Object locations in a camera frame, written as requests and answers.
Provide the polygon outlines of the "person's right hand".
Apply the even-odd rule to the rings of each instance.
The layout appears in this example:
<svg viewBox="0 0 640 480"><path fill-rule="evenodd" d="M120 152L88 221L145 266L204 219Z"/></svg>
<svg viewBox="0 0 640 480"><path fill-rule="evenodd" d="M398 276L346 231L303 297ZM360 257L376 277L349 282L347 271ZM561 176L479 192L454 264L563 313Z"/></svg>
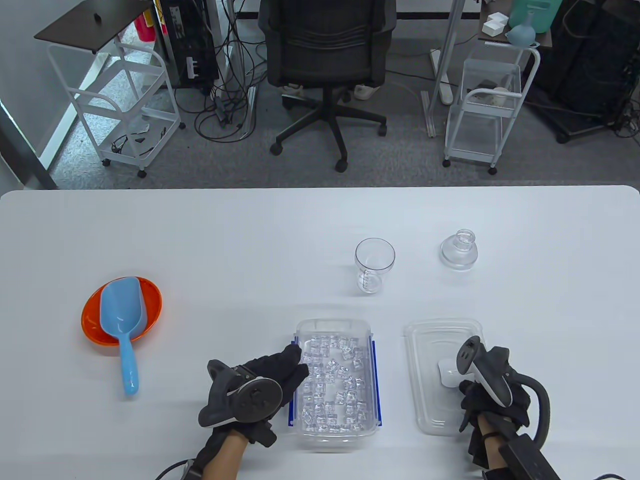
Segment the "person's right hand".
<svg viewBox="0 0 640 480"><path fill-rule="evenodd" d="M460 373L473 370L475 378L458 386L464 411L459 431L472 427L467 449L471 461L487 480L516 480L500 449L508 443L507 433L516 434L530 425L531 398L520 382L505 377L509 350L487 350L475 335L462 345L455 361Z"/></svg>

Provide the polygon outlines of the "person's left hand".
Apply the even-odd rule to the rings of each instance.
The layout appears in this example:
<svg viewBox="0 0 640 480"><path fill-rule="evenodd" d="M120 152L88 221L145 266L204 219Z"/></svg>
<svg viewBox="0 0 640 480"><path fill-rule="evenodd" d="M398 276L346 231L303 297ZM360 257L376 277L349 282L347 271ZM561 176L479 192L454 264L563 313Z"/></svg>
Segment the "person's left hand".
<svg viewBox="0 0 640 480"><path fill-rule="evenodd" d="M250 444L268 448L275 443L277 435L270 421L288 406L309 376L309 367L301 362L301 356L301 347L289 343L281 352L237 366L228 366L219 359L208 362L212 384L198 423L202 428L211 428L212 433L195 457L195 469L203 473L233 432Z"/></svg>

